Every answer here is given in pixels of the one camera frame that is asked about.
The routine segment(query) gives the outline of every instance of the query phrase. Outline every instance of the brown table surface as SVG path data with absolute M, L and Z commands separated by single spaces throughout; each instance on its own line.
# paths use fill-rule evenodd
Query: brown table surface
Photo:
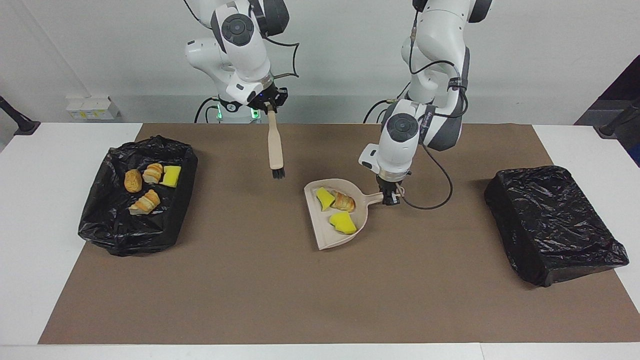
M 303 187 L 343 178 L 378 126 L 281 125 L 287 177 L 271 178 L 266 126 L 145 124 L 190 143 L 196 185 L 176 246 L 118 258 L 85 245 L 41 343 L 466 343 L 640 341 L 615 272 L 535 288 L 504 255 L 483 191 L 496 171 L 552 164 L 531 126 L 464 125 L 435 156 L 454 179 L 436 211 L 370 209 L 351 242 L 318 251 Z M 405 182 L 416 203 L 447 195 L 426 154 Z

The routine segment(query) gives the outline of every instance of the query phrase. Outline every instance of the food item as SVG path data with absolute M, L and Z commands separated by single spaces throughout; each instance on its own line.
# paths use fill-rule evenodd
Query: food item
M 157 184 L 162 177 L 163 168 L 162 165 L 155 163 L 147 166 L 147 169 L 142 173 L 142 178 L 148 184 Z
M 326 211 L 335 201 L 335 197 L 326 191 L 325 188 L 316 190 L 316 197 L 320 200 L 320 204 L 322 204 L 322 211 Z
M 182 168 L 173 165 L 167 165 L 164 167 L 164 179 L 160 185 L 170 186 L 175 188 L 178 185 L 178 177 L 180 176 L 180 170 Z
M 356 225 L 351 219 L 351 215 L 346 211 L 333 214 L 329 218 L 329 224 L 333 225 L 336 230 L 347 235 L 355 234 L 355 232 L 358 231 L 358 229 L 356 229 Z
M 129 170 L 124 174 L 124 188 L 130 193 L 142 190 L 142 177 L 137 169 Z
M 352 197 L 336 191 L 332 191 L 331 194 L 335 197 L 332 208 L 348 212 L 355 210 L 356 202 Z
M 129 207 L 129 213 L 131 215 L 148 215 L 158 205 L 160 205 L 160 197 L 155 191 L 149 190 L 135 204 Z

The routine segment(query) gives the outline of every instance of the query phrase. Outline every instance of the white wall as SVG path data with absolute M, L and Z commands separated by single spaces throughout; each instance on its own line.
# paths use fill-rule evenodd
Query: white wall
M 465 32 L 467 122 L 571 124 L 640 53 L 637 0 L 494 3 Z M 291 21 L 276 39 L 303 43 L 302 78 L 278 83 L 295 102 L 281 111 L 287 121 L 360 121 L 373 100 L 395 96 L 408 81 L 399 49 L 411 1 L 287 6 Z M 184 59 L 186 42 L 209 31 L 181 0 L 3 0 L 0 24 L 0 93 L 34 119 L 67 121 L 65 96 L 88 92 L 112 96 L 127 121 L 190 121 L 200 100 L 215 94 Z M 290 69 L 291 49 L 269 45 L 269 56 L 275 72 Z

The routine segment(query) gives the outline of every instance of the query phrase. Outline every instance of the dustpan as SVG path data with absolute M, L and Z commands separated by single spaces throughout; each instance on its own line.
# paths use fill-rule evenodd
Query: dustpan
M 322 211 L 322 206 L 316 198 L 316 191 L 322 187 L 327 189 L 329 192 L 336 190 L 353 198 L 356 208 L 352 213 L 350 213 L 350 215 L 353 223 L 358 229 L 355 234 L 342 234 L 336 231 L 333 226 L 329 224 L 329 218 L 333 214 L 340 212 L 340 210 L 329 208 L 326 211 Z M 311 222 L 314 226 L 318 249 L 324 250 L 342 245 L 355 238 L 367 223 L 367 218 L 369 217 L 369 205 L 382 202 L 382 193 L 365 195 L 350 181 L 343 179 L 326 179 L 314 181 L 313 183 L 306 185 L 305 198 L 307 199 L 307 207 L 309 208 Z

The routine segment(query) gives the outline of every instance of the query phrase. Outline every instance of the yellow object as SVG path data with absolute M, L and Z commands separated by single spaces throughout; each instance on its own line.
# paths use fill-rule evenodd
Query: yellow object
M 333 225 L 336 230 L 347 235 L 355 234 L 355 232 L 358 230 L 356 229 L 356 225 L 351 220 L 351 216 L 349 216 L 349 213 L 346 211 L 341 211 L 337 214 L 333 214 L 329 218 L 329 223 Z
M 164 167 L 164 179 L 160 185 L 175 188 L 178 185 L 178 177 L 180 176 L 181 167 L 168 165 Z
M 331 195 L 325 188 L 318 189 L 316 191 L 316 197 L 320 200 L 320 204 L 322 204 L 322 211 L 327 210 L 335 201 L 335 196 Z

